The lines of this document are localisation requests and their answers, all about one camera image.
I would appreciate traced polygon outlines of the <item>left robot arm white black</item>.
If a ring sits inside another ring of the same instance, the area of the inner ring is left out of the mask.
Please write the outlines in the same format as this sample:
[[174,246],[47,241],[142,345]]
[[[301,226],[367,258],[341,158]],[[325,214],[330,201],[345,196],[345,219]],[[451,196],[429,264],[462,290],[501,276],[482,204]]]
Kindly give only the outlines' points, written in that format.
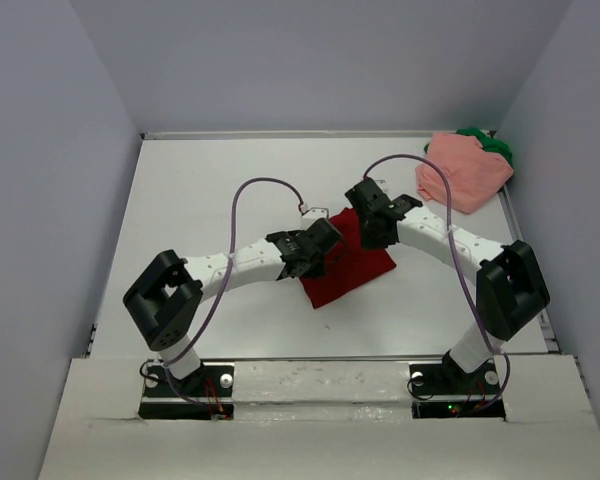
[[234,252],[181,257],[159,253],[123,296],[123,305],[149,350],[158,354],[174,394],[191,397],[204,381],[205,366],[189,336],[201,303],[237,288],[287,278],[326,274],[327,255],[343,239],[326,218],[305,230],[279,231]]

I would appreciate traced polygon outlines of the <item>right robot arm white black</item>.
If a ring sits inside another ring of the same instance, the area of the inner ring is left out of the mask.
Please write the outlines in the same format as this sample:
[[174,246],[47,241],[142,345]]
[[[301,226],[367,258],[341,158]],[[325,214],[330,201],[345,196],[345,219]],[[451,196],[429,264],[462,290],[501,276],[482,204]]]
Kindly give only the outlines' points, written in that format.
[[366,178],[345,193],[359,221],[366,250],[405,245],[453,268],[463,289],[475,287],[478,318],[445,353],[441,363],[423,373],[435,395],[457,394],[471,386],[479,369],[550,303],[550,294],[532,247],[480,238],[435,215],[420,200],[402,194],[394,199]]

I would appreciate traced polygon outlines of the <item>dark red t shirt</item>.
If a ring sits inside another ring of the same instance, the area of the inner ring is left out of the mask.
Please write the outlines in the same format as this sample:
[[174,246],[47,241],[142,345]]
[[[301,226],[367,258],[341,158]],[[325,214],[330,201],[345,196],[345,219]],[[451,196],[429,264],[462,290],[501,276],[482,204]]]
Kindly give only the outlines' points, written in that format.
[[300,279],[314,309],[324,307],[396,268],[386,250],[362,247],[358,217],[352,208],[344,208],[330,221],[343,239],[326,257],[326,275]]

